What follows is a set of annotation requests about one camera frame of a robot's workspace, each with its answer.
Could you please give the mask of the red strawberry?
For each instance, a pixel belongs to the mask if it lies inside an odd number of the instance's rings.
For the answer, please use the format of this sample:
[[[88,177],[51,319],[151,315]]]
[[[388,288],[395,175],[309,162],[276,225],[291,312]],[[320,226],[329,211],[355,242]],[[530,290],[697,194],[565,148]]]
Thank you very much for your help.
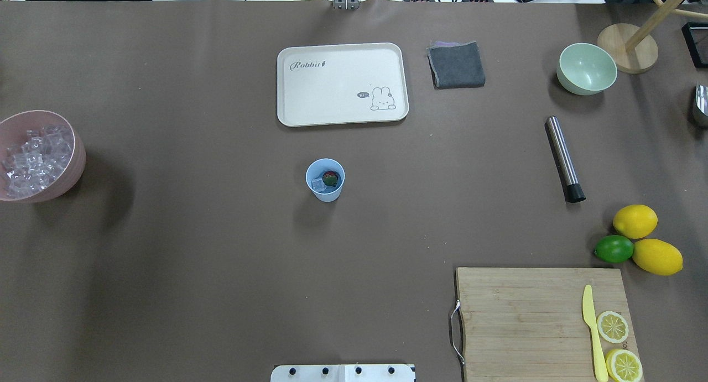
[[[337,172],[330,170],[323,173],[321,180],[325,186],[336,187],[339,183],[340,176]]]

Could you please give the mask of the ice cubes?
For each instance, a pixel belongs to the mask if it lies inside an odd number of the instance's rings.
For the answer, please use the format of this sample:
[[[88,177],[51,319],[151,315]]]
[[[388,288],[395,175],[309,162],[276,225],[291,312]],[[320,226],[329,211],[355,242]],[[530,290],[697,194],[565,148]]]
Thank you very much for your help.
[[[317,193],[323,193],[328,188],[328,186],[322,180],[321,177],[311,180],[310,186],[311,186],[311,189]]]

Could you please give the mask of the light blue plastic cup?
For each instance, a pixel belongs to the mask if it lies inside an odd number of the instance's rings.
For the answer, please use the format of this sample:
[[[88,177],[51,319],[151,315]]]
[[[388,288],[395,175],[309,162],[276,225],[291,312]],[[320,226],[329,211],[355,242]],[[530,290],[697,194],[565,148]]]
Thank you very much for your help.
[[[339,183],[336,187],[328,186],[327,190],[323,193],[317,193],[311,189],[311,180],[321,177],[326,171],[337,172],[340,176]],[[332,202],[336,200],[343,188],[344,182],[346,181],[346,173],[343,166],[334,159],[323,158],[318,159],[309,165],[308,170],[305,174],[306,183],[308,183],[308,188],[311,190],[314,196],[323,202]]]

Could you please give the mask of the steel muddler black tip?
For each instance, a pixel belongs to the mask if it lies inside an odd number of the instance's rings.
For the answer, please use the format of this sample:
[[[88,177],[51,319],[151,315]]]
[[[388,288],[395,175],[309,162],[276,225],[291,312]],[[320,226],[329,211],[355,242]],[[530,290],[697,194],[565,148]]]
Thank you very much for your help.
[[[551,116],[546,119],[545,127],[549,136],[552,152],[557,160],[561,182],[564,187],[566,202],[579,203],[586,200],[581,183],[577,179],[576,170],[565,141],[559,119]]]

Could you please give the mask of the pink bowl of ice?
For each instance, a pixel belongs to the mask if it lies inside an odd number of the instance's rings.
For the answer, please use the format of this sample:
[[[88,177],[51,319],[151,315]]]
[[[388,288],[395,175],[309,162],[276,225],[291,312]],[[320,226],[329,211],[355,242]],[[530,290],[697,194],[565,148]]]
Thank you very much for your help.
[[[34,110],[2,122],[2,201],[42,202],[63,195],[80,178],[86,151],[58,113]]]

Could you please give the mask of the cream rabbit tray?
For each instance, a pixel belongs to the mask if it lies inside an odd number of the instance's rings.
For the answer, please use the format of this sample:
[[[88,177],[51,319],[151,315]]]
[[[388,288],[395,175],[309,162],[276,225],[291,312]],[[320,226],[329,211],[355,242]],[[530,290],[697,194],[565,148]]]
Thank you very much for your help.
[[[399,122],[409,113],[396,44],[290,47],[277,57],[277,118],[286,127]]]

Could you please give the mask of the grey folded cloth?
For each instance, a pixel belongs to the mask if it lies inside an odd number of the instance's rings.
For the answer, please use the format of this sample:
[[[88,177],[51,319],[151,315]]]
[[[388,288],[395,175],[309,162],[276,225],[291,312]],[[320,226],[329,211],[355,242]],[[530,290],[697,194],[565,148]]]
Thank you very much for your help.
[[[436,41],[426,53],[437,89],[476,88],[486,84],[480,47],[475,40],[465,44]]]

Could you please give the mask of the wooden cutting board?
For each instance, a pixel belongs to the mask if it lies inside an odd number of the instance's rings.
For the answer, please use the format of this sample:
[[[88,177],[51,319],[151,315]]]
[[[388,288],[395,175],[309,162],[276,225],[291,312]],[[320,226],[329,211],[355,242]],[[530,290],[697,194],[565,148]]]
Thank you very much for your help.
[[[604,268],[458,267],[454,313],[465,381],[594,381],[591,331],[582,294],[592,287],[595,314],[614,311],[628,324],[602,351],[639,353],[621,271]]]

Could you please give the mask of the mint green bowl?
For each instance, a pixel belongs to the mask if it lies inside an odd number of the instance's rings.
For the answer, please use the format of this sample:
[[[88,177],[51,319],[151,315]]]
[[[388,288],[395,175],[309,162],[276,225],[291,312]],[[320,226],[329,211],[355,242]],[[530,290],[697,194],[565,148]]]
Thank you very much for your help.
[[[571,94],[599,94],[615,84],[617,65],[605,50],[593,44],[571,44],[562,50],[556,76]]]

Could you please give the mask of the yellow plastic knife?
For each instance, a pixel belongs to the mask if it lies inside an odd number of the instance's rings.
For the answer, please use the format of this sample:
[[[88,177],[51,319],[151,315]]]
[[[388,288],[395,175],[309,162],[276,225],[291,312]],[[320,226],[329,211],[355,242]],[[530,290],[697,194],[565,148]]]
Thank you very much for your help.
[[[594,292],[591,285],[586,285],[582,291],[582,320],[589,328],[591,337],[592,370],[595,380],[608,381],[609,374],[605,365],[605,357],[600,343],[600,334],[595,319]]]

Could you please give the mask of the green lime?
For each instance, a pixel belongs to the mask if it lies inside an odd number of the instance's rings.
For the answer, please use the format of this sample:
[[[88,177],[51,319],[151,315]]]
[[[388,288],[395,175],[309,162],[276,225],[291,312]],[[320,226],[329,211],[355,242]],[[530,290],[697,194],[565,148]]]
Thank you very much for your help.
[[[594,247],[594,255],[613,264],[627,261],[634,254],[635,245],[622,235],[610,235],[600,239]]]

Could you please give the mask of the yellow lemon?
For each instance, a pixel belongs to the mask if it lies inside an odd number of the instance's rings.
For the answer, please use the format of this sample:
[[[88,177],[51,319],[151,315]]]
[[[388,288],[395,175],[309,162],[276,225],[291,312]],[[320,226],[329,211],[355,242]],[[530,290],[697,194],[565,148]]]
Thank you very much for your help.
[[[643,270],[671,276],[683,270],[683,256],[678,248],[660,239],[640,239],[634,244],[632,260]]]
[[[612,225],[620,235],[629,239],[642,239],[657,228],[658,216],[645,204],[632,204],[615,213]]]

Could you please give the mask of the lemon slice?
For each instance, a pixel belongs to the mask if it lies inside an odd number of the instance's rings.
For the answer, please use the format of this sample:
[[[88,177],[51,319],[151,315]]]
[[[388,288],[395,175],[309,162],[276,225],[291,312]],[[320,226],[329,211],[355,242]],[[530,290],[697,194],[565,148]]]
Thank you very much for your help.
[[[597,329],[600,337],[612,344],[627,341],[630,333],[629,322],[619,313],[604,311],[597,317]]]
[[[644,367],[640,358],[627,349],[612,349],[605,357],[605,366],[614,381],[642,381]]]

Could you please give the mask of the wooden mug tree stand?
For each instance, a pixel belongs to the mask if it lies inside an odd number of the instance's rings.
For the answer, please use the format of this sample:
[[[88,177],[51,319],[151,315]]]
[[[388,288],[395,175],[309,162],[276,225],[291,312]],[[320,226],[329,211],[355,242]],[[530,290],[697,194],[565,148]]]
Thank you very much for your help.
[[[652,0],[657,9],[640,27],[628,23],[612,24],[597,37],[597,46],[614,60],[617,70],[639,74],[647,72],[658,60],[658,45],[650,35],[670,14],[706,21],[706,13],[680,9],[685,0]]]

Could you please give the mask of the black glass tray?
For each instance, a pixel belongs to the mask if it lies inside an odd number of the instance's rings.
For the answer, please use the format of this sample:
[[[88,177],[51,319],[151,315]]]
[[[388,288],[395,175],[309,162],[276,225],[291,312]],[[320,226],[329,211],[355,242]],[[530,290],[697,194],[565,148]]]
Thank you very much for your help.
[[[696,68],[707,68],[707,24],[686,23],[681,32]]]

